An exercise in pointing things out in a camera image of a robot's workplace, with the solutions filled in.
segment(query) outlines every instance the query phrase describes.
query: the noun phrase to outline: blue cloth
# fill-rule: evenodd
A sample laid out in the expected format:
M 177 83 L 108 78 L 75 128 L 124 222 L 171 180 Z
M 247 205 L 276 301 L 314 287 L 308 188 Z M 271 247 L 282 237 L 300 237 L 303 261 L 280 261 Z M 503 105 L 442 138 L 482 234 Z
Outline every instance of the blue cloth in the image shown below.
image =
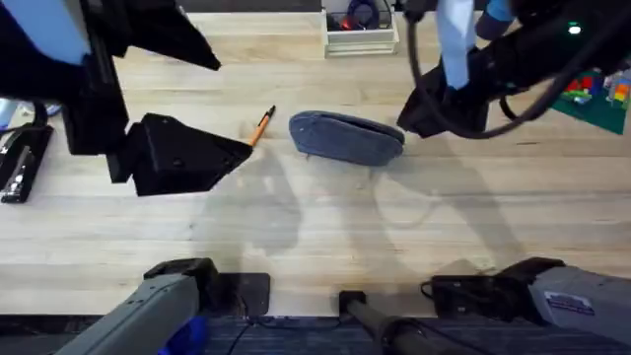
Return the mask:
M 403 133 L 393 127 L 325 111 L 296 114 L 289 131 L 302 153 L 370 167 L 400 156 L 405 143 Z
M 515 19 L 508 0 L 491 0 L 486 6 L 486 12 L 495 20 L 512 22 Z
M 207 319 L 194 317 L 169 339 L 167 346 L 158 355 L 203 355 L 207 341 Z

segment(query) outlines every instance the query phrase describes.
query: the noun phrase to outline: label sticker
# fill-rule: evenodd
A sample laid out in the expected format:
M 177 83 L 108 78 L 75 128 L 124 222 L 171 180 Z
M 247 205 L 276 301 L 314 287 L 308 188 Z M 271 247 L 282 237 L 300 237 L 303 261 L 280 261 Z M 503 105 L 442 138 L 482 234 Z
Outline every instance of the label sticker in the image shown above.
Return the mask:
M 563 294 L 559 292 L 545 291 L 545 301 L 551 308 L 570 311 L 585 316 L 594 316 L 596 313 L 592 303 L 585 297 Z

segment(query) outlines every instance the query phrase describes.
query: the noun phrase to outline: green light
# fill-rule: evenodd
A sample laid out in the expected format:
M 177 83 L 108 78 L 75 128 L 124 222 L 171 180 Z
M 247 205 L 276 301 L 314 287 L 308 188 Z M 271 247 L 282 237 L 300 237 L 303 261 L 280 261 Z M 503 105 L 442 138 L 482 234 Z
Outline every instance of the green light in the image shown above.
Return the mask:
M 572 26 L 570 27 L 570 29 L 568 30 L 568 32 L 570 33 L 570 35 L 578 35 L 581 33 L 581 27 L 580 26 Z

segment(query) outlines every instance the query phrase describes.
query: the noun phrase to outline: black mount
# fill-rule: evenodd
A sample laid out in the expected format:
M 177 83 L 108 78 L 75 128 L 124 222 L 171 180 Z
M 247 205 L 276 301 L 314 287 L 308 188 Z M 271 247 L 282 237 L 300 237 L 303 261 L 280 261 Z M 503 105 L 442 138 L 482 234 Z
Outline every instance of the black mount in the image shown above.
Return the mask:
M 144 279 L 182 274 L 195 278 L 200 311 L 215 315 L 265 316 L 269 310 L 270 277 L 266 273 L 223 273 L 210 258 L 161 262 L 147 271 Z
M 561 260 L 533 257 L 495 276 L 434 276 L 430 284 L 436 314 L 442 319 L 480 315 L 511 321 L 522 317 L 545 325 L 547 322 L 536 310 L 528 285 L 538 274 L 560 266 L 565 266 Z

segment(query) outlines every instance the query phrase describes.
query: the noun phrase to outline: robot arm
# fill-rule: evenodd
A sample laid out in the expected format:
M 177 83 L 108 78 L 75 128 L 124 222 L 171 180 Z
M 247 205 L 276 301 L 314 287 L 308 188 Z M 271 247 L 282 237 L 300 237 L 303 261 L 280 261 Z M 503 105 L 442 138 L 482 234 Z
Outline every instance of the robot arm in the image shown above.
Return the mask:
M 175 0 L 2 0 L 0 32 L 0 96 L 62 104 L 70 153 L 105 154 L 112 182 L 133 177 L 138 195 L 208 190 L 251 154 L 158 114 L 126 132 L 113 56 L 134 45 L 221 66 Z
M 421 75 L 416 23 L 431 1 L 410 0 L 406 12 L 410 64 L 416 83 L 397 124 L 426 138 L 446 130 L 469 139 L 488 139 L 539 118 L 583 71 L 618 70 L 631 51 L 631 3 L 624 0 L 513 1 L 522 27 L 468 53 L 469 82 L 450 88 L 442 64 Z M 555 82 L 524 114 L 510 111 L 506 96 L 543 80 Z M 512 120 L 485 132 L 488 104 L 501 100 Z

